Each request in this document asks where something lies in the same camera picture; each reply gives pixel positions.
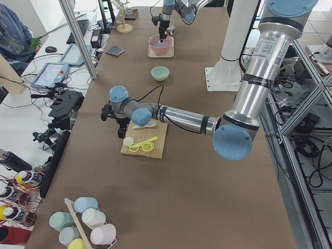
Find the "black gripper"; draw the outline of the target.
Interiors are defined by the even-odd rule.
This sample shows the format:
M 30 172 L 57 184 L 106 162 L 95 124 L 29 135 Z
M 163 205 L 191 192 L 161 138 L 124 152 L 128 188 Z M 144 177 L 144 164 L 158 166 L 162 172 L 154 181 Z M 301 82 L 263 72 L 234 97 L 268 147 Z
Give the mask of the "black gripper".
M 129 118 L 115 118 L 116 122 L 119 124 L 119 129 L 117 131 L 118 137 L 126 137 L 127 125 L 129 124 Z
M 159 25 L 159 39 L 163 42 L 167 37 L 167 32 L 165 29 L 169 27 L 169 20 L 164 20 L 163 18 L 159 18 L 160 25 Z

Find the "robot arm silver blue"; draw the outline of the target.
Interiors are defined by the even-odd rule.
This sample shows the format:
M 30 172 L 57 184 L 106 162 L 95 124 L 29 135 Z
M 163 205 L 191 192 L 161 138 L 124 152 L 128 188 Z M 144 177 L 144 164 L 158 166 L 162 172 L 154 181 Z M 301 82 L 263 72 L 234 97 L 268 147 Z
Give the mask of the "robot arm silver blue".
M 167 29 L 170 26 L 171 15 L 173 11 L 176 11 L 181 17 L 182 21 L 186 25 L 191 25 L 197 15 L 197 12 L 205 7 L 206 5 L 212 3 L 213 1 L 188 1 L 185 4 L 183 1 L 163 1 L 162 11 L 157 17 L 153 17 L 153 23 L 155 26 L 159 25 L 159 40 L 162 43 L 167 37 Z
M 236 92 L 232 108 L 221 117 L 192 113 L 159 102 L 143 103 L 129 96 L 125 87 L 114 86 L 101 119 L 115 119 L 120 126 L 120 138 L 124 137 L 130 122 L 141 127 L 152 119 L 171 123 L 192 133 L 211 135 L 215 151 L 225 159 L 245 158 L 252 149 L 260 111 L 286 52 L 291 42 L 302 36 L 315 5 L 316 1 L 267 1 L 258 25 L 260 37 L 248 68 L 240 73 L 240 60 L 259 1 L 233 3 L 220 60 L 205 70 L 206 81 L 212 83 L 213 89 Z

